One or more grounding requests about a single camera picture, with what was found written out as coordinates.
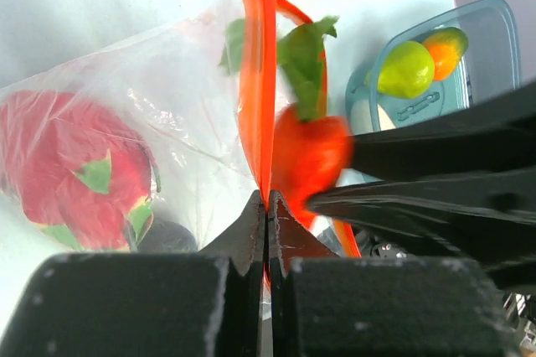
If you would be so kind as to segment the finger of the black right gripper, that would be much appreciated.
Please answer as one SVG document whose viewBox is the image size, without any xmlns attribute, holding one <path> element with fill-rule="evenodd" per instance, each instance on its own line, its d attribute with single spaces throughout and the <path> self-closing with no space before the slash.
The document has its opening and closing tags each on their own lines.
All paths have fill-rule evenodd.
<svg viewBox="0 0 536 357">
<path fill-rule="evenodd" d="M 415 256 L 471 258 L 502 290 L 535 288 L 534 168 L 350 185 L 307 207 Z"/>
<path fill-rule="evenodd" d="M 534 164 L 533 82 L 436 119 L 355 135 L 350 162 L 361 173 L 395 181 Z"/>
</svg>

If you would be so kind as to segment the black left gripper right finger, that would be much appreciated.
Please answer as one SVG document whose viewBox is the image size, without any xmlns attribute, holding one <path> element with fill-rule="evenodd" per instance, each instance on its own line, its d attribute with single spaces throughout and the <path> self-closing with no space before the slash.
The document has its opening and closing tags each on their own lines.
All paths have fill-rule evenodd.
<svg viewBox="0 0 536 357">
<path fill-rule="evenodd" d="M 496 289 L 474 261 L 340 258 L 277 192 L 267 230 L 275 355 L 508 355 Z"/>
</svg>

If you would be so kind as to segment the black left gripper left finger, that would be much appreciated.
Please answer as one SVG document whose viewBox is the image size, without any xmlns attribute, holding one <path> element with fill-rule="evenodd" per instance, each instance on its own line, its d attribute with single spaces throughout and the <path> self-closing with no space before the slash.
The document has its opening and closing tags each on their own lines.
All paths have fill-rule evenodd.
<svg viewBox="0 0 536 357">
<path fill-rule="evenodd" d="M 194 253 L 63 253 L 30 277 L 11 356 L 257 356 L 265 206 Z"/>
</svg>

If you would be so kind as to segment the orange green fake mango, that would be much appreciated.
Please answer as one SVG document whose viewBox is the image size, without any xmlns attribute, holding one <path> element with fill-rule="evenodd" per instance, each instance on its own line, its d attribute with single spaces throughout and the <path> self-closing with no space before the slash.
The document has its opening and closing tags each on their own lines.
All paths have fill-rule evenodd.
<svg viewBox="0 0 536 357">
<path fill-rule="evenodd" d="M 422 44 L 434 60 L 433 81 L 442 81 L 456 69 L 467 51 L 469 41 L 461 29 L 447 27 L 436 29 Z"/>
</svg>

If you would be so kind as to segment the green fake pear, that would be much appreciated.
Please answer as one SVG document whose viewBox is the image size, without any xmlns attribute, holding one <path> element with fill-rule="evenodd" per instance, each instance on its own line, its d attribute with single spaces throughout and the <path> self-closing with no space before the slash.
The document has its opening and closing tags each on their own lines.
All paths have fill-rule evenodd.
<svg viewBox="0 0 536 357">
<path fill-rule="evenodd" d="M 430 87 L 435 62 L 426 47 L 408 40 L 397 45 L 386 57 L 379 73 L 377 91 L 381 94 L 413 99 Z"/>
</svg>

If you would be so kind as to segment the orange fake carrot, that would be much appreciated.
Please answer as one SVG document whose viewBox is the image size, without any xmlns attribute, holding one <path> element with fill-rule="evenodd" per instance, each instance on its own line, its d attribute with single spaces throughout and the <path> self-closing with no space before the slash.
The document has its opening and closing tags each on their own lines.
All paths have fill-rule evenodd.
<svg viewBox="0 0 536 357">
<path fill-rule="evenodd" d="M 315 214 L 307 209 L 314 194 L 332 188 L 352 156 L 349 128 L 341 116 L 321 110 L 326 66 L 324 37 L 337 37 L 337 16 L 304 23 L 277 42 L 277 63 L 294 101 L 276 118 L 271 185 L 306 229 Z"/>
</svg>

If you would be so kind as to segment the clear orange zip top bag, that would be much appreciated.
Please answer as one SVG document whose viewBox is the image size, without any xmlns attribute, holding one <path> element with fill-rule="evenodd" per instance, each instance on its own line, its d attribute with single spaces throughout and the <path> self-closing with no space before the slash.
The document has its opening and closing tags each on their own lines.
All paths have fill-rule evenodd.
<svg viewBox="0 0 536 357">
<path fill-rule="evenodd" d="M 161 179 L 152 225 L 130 252 L 149 241 L 177 250 L 179 227 L 205 247 L 253 192 L 266 202 L 274 191 L 276 118 L 294 101 L 277 42 L 318 20 L 287 0 L 221 0 L 196 18 L 3 88 L 1 102 L 18 91 L 58 91 L 110 107 L 146 141 Z M 38 228 L 2 185 L 1 194 Z"/>
</svg>

